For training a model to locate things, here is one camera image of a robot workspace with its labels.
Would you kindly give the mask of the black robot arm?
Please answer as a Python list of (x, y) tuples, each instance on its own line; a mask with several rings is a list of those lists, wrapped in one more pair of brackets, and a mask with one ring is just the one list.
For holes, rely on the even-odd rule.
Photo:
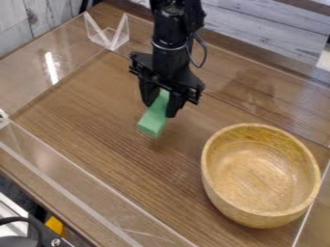
[(176, 116), (186, 102), (199, 103), (204, 83), (191, 71), (191, 66), (200, 68), (192, 60), (194, 41), (206, 44), (198, 31), (203, 27), (206, 12), (202, 0), (149, 0), (153, 17), (151, 36), (152, 53), (131, 52), (129, 72), (139, 80), (141, 101), (149, 107), (160, 90), (168, 91), (164, 115)]

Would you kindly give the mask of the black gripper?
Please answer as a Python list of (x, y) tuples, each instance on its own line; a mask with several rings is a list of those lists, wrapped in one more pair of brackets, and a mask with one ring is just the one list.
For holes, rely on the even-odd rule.
[(160, 90), (168, 91), (165, 116), (173, 118), (186, 102), (198, 104), (204, 90), (204, 83), (194, 75), (190, 65), (192, 43), (181, 47), (163, 48), (153, 46), (151, 53), (131, 52), (129, 72), (139, 80), (141, 101), (147, 107), (155, 102)]

